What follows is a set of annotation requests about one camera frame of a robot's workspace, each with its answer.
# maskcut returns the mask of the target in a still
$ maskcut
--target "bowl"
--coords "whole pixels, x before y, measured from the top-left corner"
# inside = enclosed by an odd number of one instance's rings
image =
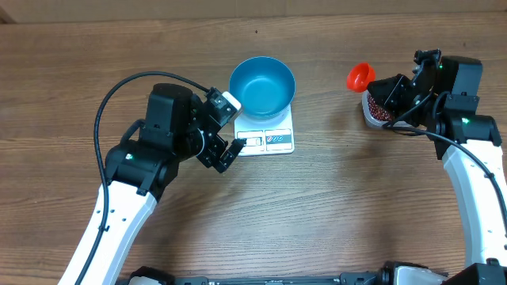
[[[280,115],[295,96],[295,78],[280,60],[258,56],[239,64],[231,75],[229,92],[243,112],[259,120]]]

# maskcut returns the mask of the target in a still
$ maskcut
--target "white container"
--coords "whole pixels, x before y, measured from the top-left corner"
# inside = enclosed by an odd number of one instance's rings
[[[361,99],[361,103],[363,105],[363,114],[364,114],[364,122],[366,122],[366,125],[377,129],[382,130],[382,126],[387,123],[387,121],[380,121],[375,119],[372,114],[370,113],[370,108],[368,107],[368,91],[363,92],[363,98]],[[404,121],[395,123],[396,127],[412,127],[411,125],[407,124]]]

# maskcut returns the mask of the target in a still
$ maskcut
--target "orange-red scoop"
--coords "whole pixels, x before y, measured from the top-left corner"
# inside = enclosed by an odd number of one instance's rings
[[[364,92],[368,83],[375,80],[375,71],[367,63],[359,63],[347,76],[347,88],[355,92]]]

